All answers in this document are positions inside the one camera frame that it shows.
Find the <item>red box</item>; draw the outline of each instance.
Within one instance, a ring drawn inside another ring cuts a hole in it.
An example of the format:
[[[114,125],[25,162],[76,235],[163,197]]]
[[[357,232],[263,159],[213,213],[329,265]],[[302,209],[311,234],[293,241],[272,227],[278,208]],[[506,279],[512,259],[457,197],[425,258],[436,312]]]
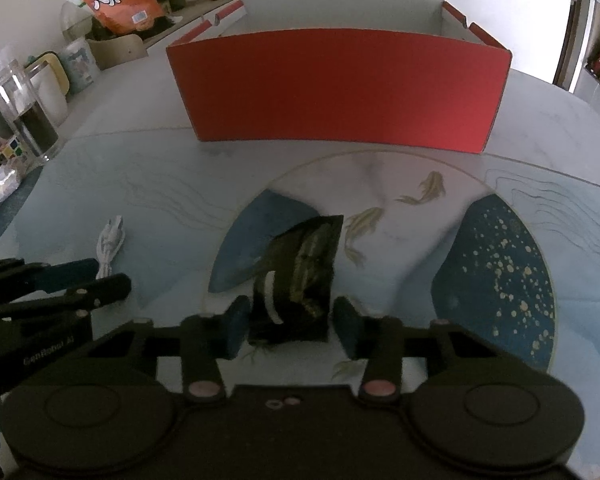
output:
[[[409,25],[413,32],[295,28],[249,33],[250,16],[245,18],[241,0],[204,16],[167,47],[196,135],[200,140],[353,140],[481,152],[511,53],[475,23],[467,27],[465,17],[442,0],[409,0],[408,11],[414,12],[419,1],[424,15],[408,18],[417,22]]]

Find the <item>white charging cable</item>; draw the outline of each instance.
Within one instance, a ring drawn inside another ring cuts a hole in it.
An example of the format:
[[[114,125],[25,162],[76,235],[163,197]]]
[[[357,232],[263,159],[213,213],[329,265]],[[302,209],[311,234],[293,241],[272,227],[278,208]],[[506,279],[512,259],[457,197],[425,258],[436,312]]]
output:
[[[122,216],[118,215],[113,221],[109,220],[107,222],[98,238],[98,245],[96,246],[96,256],[100,263],[100,269],[96,276],[98,279],[111,275],[111,262],[118,254],[123,241],[125,241],[125,228]]]

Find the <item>kitchen counter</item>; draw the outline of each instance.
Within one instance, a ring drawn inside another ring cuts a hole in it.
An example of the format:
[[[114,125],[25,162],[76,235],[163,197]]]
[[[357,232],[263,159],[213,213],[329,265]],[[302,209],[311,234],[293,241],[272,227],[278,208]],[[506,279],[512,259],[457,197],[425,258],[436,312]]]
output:
[[[284,0],[245,3],[261,20],[284,8]],[[557,312],[549,372],[576,391],[586,410],[570,466],[583,478],[599,479],[600,117],[589,105],[512,70],[482,155],[349,142],[200,143],[164,52],[187,30],[156,43],[148,58],[105,71],[71,103],[61,127],[68,139],[62,152],[21,208],[0,214],[0,258],[54,264],[91,257],[107,219],[121,214],[127,234],[114,270],[126,272],[134,289],[123,304],[93,314],[94,332],[102,335],[135,317],[174,325],[215,309],[206,288],[222,239],[273,180],[349,152],[433,159],[494,190],[535,239]],[[274,362],[263,362],[270,368],[221,364],[228,386],[244,382],[245,369],[282,381]],[[311,382],[311,364],[302,366]],[[158,379],[177,390],[177,361],[161,360]]]

